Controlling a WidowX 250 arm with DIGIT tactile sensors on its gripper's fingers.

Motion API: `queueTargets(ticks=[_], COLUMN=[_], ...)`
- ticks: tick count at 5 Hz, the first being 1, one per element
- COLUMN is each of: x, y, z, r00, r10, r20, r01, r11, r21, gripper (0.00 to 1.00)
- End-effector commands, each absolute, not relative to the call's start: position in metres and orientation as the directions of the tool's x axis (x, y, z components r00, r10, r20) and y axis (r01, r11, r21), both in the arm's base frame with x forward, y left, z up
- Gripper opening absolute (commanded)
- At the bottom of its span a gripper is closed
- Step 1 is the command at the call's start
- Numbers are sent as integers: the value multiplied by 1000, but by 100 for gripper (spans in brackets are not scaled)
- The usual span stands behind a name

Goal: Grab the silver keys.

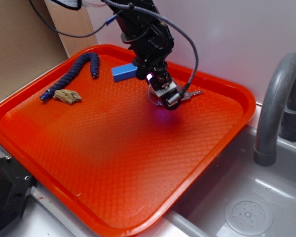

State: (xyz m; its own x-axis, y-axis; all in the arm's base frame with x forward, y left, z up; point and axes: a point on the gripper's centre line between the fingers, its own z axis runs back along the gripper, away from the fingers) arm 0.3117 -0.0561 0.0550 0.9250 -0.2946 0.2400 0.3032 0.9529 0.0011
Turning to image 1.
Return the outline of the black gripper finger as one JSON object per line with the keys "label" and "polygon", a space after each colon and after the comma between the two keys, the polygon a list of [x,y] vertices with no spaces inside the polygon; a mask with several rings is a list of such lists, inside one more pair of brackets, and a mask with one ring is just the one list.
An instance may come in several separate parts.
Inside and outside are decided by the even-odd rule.
{"label": "black gripper finger", "polygon": [[157,99],[157,105],[163,106],[166,110],[176,110],[181,104],[181,97],[175,82],[167,82],[163,85],[153,84],[151,92]]}

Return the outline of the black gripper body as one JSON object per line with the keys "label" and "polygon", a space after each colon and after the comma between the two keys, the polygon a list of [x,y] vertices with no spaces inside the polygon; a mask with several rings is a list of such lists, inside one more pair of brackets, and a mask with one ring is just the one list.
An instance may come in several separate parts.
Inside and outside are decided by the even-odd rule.
{"label": "black gripper body", "polygon": [[159,86],[170,82],[165,59],[172,52],[173,46],[172,37],[133,37],[132,50],[136,54],[133,64],[137,67],[136,78],[144,80],[151,73],[157,78]]}

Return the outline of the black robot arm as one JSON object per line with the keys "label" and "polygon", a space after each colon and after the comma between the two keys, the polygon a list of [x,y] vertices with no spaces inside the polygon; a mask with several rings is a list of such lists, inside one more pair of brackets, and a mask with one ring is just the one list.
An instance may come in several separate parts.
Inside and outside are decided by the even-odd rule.
{"label": "black robot arm", "polygon": [[135,53],[136,78],[148,83],[165,109],[177,109],[181,98],[165,61],[172,52],[174,39],[168,26],[160,19],[135,10],[135,7],[140,7],[158,13],[153,1],[110,0],[105,3],[117,14],[121,40]]}

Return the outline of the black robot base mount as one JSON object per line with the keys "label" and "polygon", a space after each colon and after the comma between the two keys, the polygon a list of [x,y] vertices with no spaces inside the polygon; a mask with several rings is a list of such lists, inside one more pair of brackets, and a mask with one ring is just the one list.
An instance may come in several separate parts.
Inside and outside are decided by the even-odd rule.
{"label": "black robot base mount", "polygon": [[15,158],[0,158],[0,237],[23,217],[33,176]]}

